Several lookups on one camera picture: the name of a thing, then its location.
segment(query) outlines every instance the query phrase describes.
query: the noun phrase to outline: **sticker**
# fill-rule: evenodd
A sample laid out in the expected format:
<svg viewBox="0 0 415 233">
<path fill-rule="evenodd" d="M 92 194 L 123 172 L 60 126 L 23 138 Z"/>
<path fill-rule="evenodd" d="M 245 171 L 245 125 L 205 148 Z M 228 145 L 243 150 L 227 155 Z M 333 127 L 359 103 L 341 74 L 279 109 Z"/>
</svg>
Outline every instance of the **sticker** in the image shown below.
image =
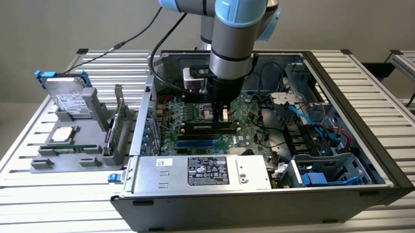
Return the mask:
<svg viewBox="0 0 415 233">
<path fill-rule="evenodd" d="M 156 159 L 156 166 L 173 166 L 173 159 Z"/>
<path fill-rule="evenodd" d="M 56 95 L 61 107 L 69 114 L 88 114 L 89 108 L 80 94 Z"/>
<path fill-rule="evenodd" d="M 225 157 L 187 159 L 187 183 L 191 186 L 229 184 Z"/>
<path fill-rule="evenodd" d="M 75 152 L 73 149 L 53 149 L 53 151 L 57 153 Z"/>
<path fill-rule="evenodd" d="M 283 173 L 287 167 L 288 167 L 288 164 L 279 163 L 277 164 L 277 172 Z"/>
</svg>

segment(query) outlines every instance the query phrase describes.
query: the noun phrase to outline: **motherboard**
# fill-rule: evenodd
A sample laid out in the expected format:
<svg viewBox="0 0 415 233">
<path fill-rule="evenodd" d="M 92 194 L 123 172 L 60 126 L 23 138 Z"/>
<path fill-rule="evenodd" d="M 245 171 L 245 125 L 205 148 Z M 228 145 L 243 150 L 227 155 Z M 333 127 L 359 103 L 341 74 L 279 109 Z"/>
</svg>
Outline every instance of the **motherboard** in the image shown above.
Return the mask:
<svg viewBox="0 0 415 233">
<path fill-rule="evenodd" d="M 249 119 L 249 113 L 257 113 L 259 106 L 253 95 L 240 94 L 231 103 L 231 123 L 235 133 L 193 133 L 185 134 L 185 124 L 201 124 L 204 127 L 212 122 L 212 107 L 209 103 L 187 103 L 185 97 L 164 96 L 159 98 L 157 120 L 161 132 L 161 156 L 243 154 L 248 152 L 263 155 L 265 164 L 269 163 L 271 149 L 267 131 L 255 126 L 263 126 L 261 119 Z"/>
</svg>

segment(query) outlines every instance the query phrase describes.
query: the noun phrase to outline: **white label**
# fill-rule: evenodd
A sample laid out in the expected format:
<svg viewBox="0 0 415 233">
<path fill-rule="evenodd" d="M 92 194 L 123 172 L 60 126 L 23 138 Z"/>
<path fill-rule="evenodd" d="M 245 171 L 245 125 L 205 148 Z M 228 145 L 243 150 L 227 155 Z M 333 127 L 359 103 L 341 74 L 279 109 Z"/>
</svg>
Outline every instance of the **white label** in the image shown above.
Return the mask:
<svg viewBox="0 0 415 233">
<path fill-rule="evenodd" d="M 89 109 L 80 94 L 56 95 L 61 107 L 69 114 L 88 114 Z"/>
<path fill-rule="evenodd" d="M 60 152 L 60 153 L 63 153 L 63 152 L 75 152 L 73 149 L 55 149 L 53 151 L 55 152 Z"/>
<path fill-rule="evenodd" d="M 279 173 L 283 173 L 284 170 L 287 169 L 287 167 L 288 167 L 288 164 L 279 163 L 279 164 L 277 164 L 277 172 L 279 172 Z"/>
<path fill-rule="evenodd" d="M 173 165 L 173 159 L 157 159 L 156 160 L 156 166 L 172 166 Z"/>
</svg>

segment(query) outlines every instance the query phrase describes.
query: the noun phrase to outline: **blue latch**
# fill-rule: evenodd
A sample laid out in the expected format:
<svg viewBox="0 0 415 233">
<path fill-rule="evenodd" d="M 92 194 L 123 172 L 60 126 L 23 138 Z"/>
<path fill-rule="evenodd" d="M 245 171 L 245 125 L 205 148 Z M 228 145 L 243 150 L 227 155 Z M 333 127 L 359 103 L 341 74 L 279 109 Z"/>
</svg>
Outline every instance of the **blue latch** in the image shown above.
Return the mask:
<svg viewBox="0 0 415 233">
<path fill-rule="evenodd" d="M 327 182 L 325 176 L 320 172 L 305 173 L 300 177 L 303 179 L 303 184 L 307 187 L 355 185 L 359 181 L 359 177 L 355 176 L 349 178 L 347 181 Z"/>
<path fill-rule="evenodd" d="M 35 76 L 36 76 L 37 82 L 40 83 L 40 87 L 43 89 L 45 89 L 45 85 L 44 85 L 44 82 L 41 81 L 41 79 L 56 78 L 57 77 L 57 72 L 56 71 L 45 71 L 44 73 L 41 73 L 41 71 L 37 70 L 35 72 Z M 92 87 L 91 80 L 89 80 L 89 77 L 88 77 L 88 73 L 85 71 L 81 71 L 79 76 L 84 80 L 85 87 Z"/>
<path fill-rule="evenodd" d="M 121 174 L 112 173 L 108 176 L 108 183 L 120 183 L 121 182 Z"/>
</svg>

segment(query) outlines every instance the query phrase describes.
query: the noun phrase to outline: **black cable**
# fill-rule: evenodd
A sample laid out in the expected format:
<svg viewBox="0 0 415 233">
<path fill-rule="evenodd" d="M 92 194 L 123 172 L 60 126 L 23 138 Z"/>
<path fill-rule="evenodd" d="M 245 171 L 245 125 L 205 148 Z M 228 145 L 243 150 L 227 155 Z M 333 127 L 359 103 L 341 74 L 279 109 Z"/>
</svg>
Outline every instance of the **black cable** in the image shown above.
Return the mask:
<svg viewBox="0 0 415 233">
<path fill-rule="evenodd" d="M 276 62 L 268 62 L 267 64 L 264 64 L 264 66 L 263 66 L 261 69 L 260 69 L 260 73 L 259 73 L 259 83 L 257 83 L 257 89 L 259 89 L 259 90 L 263 89 L 263 84 L 261 84 L 261 75 L 263 75 L 263 71 L 264 71 L 267 65 L 269 65 L 269 64 L 276 65 L 277 68 L 279 68 L 280 78 L 279 78 L 279 81 L 277 81 L 277 87 L 280 86 L 280 82 L 281 82 L 281 80 L 283 80 L 283 78 L 284 78 L 284 72 L 283 72 L 283 68 L 281 68 L 280 64 L 276 63 Z"/>
<path fill-rule="evenodd" d="M 177 86 L 175 86 L 173 84 L 168 83 L 160 76 L 159 74 L 156 73 L 155 71 L 155 66 L 153 66 L 153 60 L 155 60 L 155 55 L 156 55 L 156 52 L 161 46 L 161 44 L 164 43 L 164 41 L 167 40 L 167 38 L 169 37 L 169 35 L 172 34 L 172 32 L 175 31 L 176 27 L 179 26 L 179 24 L 181 23 L 184 17 L 187 16 L 187 13 L 183 14 L 183 16 L 180 17 L 180 19 L 177 20 L 176 24 L 173 25 L 173 27 L 169 29 L 168 33 L 165 34 L 165 36 L 163 37 L 163 39 L 160 40 L 160 42 L 157 43 L 155 49 L 152 50 L 151 52 L 151 55 L 149 55 L 149 59 L 148 59 L 148 67 L 149 67 L 149 71 L 152 73 L 152 75 L 156 77 L 156 79 L 165 85 L 168 86 L 171 89 L 175 89 L 185 94 L 191 94 L 191 95 L 196 95 L 197 93 L 195 92 L 191 92 Z"/>
<path fill-rule="evenodd" d="M 259 60 L 259 55 L 257 55 L 257 53 L 253 53 L 252 67 L 251 67 L 251 70 L 249 70 L 248 74 L 245 75 L 245 77 L 249 76 L 253 73 L 253 70 L 255 70 L 255 67 L 256 67 L 256 64 L 257 64 L 257 60 Z"/>
<path fill-rule="evenodd" d="M 271 100 L 271 96 L 267 96 L 267 97 L 261 98 L 260 100 L 257 100 L 257 101 L 256 101 L 256 104 L 260 103 L 260 105 L 261 105 L 263 102 L 264 102 L 265 100 Z M 255 104 L 253 104 L 252 107 L 251 107 L 251 110 L 249 110 L 249 112 L 248 112 L 248 115 L 249 115 L 249 113 L 252 112 L 253 107 L 255 107 Z M 261 126 L 261 125 L 256 124 L 256 123 L 253 122 L 252 119 L 249 119 L 249 120 L 251 120 L 252 124 L 253 124 L 256 127 L 261 128 L 261 129 L 264 129 L 264 130 L 276 130 L 276 131 L 279 131 L 279 132 L 283 133 L 283 130 L 280 130 L 280 129 L 277 129 L 277 128 Z"/>
<path fill-rule="evenodd" d="M 411 96 L 410 102 L 407 103 L 407 105 L 404 105 L 406 107 L 408 107 L 412 104 L 414 98 L 415 98 L 415 93 Z"/>
<path fill-rule="evenodd" d="M 231 112 L 231 114 L 229 114 L 231 116 L 233 115 L 233 113 L 236 112 L 236 110 L 241 108 L 241 106 L 243 106 L 243 105 L 240 105 L 237 108 L 235 108 L 235 110 L 233 110 L 233 111 Z"/>
<path fill-rule="evenodd" d="M 65 72 L 64 74 L 67 74 L 68 72 L 71 72 L 75 68 L 83 66 L 84 64 L 88 64 L 91 62 L 93 62 L 96 59 L 104 57 L 108 53 L 112 53 L 113 51 L 119 50 L 129 41 L 132 41 L 133 39 L 136 39 L 145 31 L 147 29 L 151 27 L 151 25 L 153 24 L 159 14 L 160 14 L 160 11 L 161 11 L 163 7 L 159 8 L 157 10 L 157 13 L 155 15 L 155 17 L 152 18 L 149 24 L 145 26 L 145 28 L 133 36 L 131 37 L 128 40 L 124 40 L 123 42 L 117 43 L 111 49 L 108 49 L 107 52 L 104 52 L 100 56 L 92 58 L 89 61 L 85 61 L 83 62 L 81 64 L 76 65 L 76 66 L 72 66 Z"/>
<path fill-rule="evenodd" d="M 281 143 L 276 144 L 275 146 L 268 147 L 268 146 L 264 146 L 264 145 L 261 144 L 261 141 L 259 141 L 259 145 L 260 145 L 261 147 L 264 147 L 264 148 L 273 148 L 273 147 L 277 147 L 277 146 L 280 146 L 280 145 L 283 145 L 283 144 L 287 144 L 287 142 L 281 142 Z"/>
</svg>

